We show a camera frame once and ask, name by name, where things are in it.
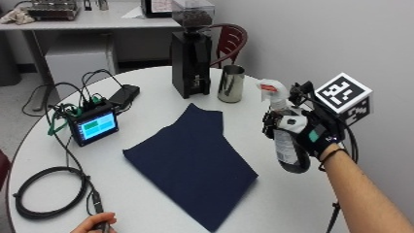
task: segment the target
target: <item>black glove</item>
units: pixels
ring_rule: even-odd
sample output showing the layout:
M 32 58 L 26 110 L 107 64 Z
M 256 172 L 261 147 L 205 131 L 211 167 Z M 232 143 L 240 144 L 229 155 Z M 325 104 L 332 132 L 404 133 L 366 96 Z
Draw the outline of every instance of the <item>black glove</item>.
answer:
M 265 115 L 264 125 L 263 132 L 269 138 L 273 139 L 273 129 L 289 132 L 300 146 L 317 159 L 320 159 L 324 150 L 336 143 L 315 112 L 295 110 L 289 116 L 271 112 Z

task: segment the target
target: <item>wrist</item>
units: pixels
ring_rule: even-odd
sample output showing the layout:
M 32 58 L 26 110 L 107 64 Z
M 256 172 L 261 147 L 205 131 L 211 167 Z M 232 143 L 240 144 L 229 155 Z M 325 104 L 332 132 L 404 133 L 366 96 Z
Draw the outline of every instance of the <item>wrist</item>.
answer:
M 340 146 L 339 146 L 339 144 L 336 144 L 336 143 L 332 144 L 331 146 L 328 146 L 328 148 L 325 148 L 324 152 L 321 153 L 321 155 L 320 155 L 320 157 L 319 157 L 320 161 L 323 161 L 323 160 L 325 159 L 327 155 L 328 155 L 332 151 L 335 151 L 335 150 L 337 150 L 337 149 L 340 149 Z

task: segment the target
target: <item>metal pitcher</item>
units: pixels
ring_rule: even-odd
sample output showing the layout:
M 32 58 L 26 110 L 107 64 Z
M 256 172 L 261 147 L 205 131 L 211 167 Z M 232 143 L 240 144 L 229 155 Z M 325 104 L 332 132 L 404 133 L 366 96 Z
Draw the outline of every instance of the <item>metal pitcher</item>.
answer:
M 243 100 L 245 68 L 237 65 L 223 67 L 217 97 L 223 102 L 237 103 Z

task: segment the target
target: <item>forearm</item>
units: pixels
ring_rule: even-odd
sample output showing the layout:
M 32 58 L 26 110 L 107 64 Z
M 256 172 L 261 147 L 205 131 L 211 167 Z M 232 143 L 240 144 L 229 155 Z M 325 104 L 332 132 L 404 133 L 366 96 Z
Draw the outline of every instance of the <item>forearm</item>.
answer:
M 337 148 L 337 145 L 331 145 L 321 158 Z M 374 186 L 346 153 L 337 152 L 325 163 L 325 170 L 352 233 L 414 232 L 409 220 Z

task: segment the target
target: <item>white round table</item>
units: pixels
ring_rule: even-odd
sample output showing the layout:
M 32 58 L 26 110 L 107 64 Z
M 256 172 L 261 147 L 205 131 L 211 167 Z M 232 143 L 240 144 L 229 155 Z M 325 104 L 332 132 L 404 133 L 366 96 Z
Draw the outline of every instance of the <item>white round table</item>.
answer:
M 287 172 L 280 166 L 273 141 L 261 133 L 261 119 L 269 103 L 261 102 L 256 79 L 247 76 L 243 101 L 228 104 L 217 99 L 221 70 L 211 69 L 209 95 L 196 94 L 189 99 L 181 98 L 171 74 L 171 67 L 159 67 L 116 75 L 122 83 L 141 87 L 131 110 L 118 117 L 119 132 L 84 148 L 70 143 L 84 172 L 102 193 L 104 209 L 116 212 L 115 230 L 122 233 L 208 232 L 141 175 L 122 151 L 171 125 L 188 105 L 195 103 L 201 109 L 223 112 L 224 136 L 259 173 L 257 181 L 216 232 L 325 232 L 332 203 L 337 201 L 329 180 L 317 170 L 315 159 L 309 171 L 301 175 Z M 91 93 L 106 97 L 111 97 L 118 89 L 112 79 L 90 85 Z M 64 103 L 75 104 L 78 99 L 75 93 Z M 7 195 L 11 222 L 18 233 L 71 232 L 88 217 L 87 198 L 63 215 L 50 219 L 30 220 L 18 213 L 14 193 L 26 180 L 50 167 L 67 165 L 66 151 L 47 131 L 44 117 L 26 136 L 11 171 Z M 59 135 L 67 142 L 70 129 L 66 128 Z M 34 211 L 56 210 L 72 200 L 79 186 L 76 176 L 68 172 L 54 173 L 28 189 L 23 203 Z M 343 215 L 335 232 L 348 232 Z

